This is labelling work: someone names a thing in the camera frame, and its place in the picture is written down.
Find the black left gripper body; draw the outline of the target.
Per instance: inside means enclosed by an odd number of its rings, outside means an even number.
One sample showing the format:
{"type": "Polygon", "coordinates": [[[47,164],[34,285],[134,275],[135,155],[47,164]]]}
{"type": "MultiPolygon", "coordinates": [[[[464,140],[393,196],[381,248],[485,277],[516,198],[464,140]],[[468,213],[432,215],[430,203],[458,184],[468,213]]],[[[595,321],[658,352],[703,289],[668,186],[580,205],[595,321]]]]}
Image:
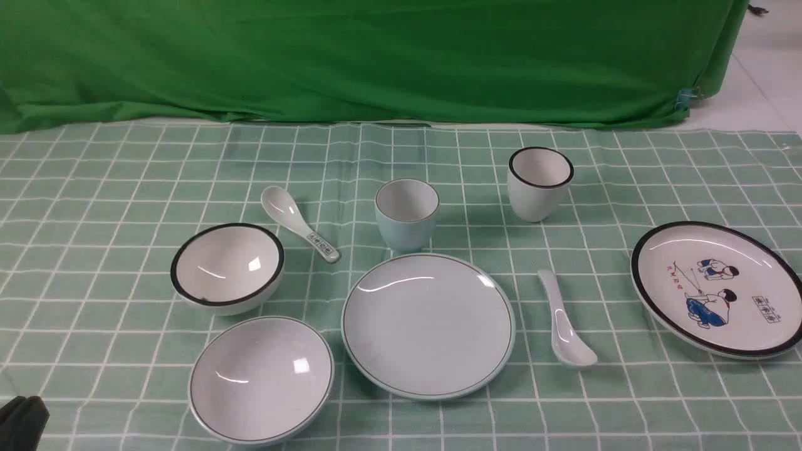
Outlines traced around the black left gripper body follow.
{"type": "Polygon", "coordinates": [[[14,397],[1,409],[1,449],[36,450],[48,419],[41,397],[14,397]]]}

